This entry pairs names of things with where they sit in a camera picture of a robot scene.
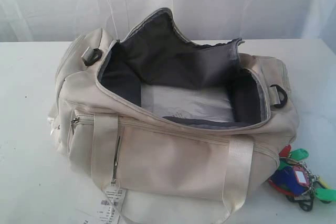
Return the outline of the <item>colourful key tag bunch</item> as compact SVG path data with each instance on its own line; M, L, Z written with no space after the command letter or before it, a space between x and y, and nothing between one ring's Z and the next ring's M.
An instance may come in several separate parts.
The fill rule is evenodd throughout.
M309 153L306 149L293 150L285 146L279 153L279 166L269 177L269 185L286 199L305 212L311 212L315 200L323 204L335 202L335 189L314 174L305 162Z

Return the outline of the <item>cream duffel bag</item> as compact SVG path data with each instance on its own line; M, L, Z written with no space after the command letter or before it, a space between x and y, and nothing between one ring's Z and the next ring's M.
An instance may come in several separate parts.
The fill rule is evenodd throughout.
M218 200L228 218L276 171L299 125L285 64L240 53L242 42L194 43L168 8L123 40L102 28L79 36L55 75L57 150L101 190ZM141 107L142 84L225 88L234 121L157 116Z

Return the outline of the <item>white paper price tag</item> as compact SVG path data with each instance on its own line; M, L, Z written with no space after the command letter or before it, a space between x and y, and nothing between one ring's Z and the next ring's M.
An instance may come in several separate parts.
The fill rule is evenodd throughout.
M125 223L120 216L127 190L117 186L109 185L102 198L95 200L90 209L75 210L71 223Z

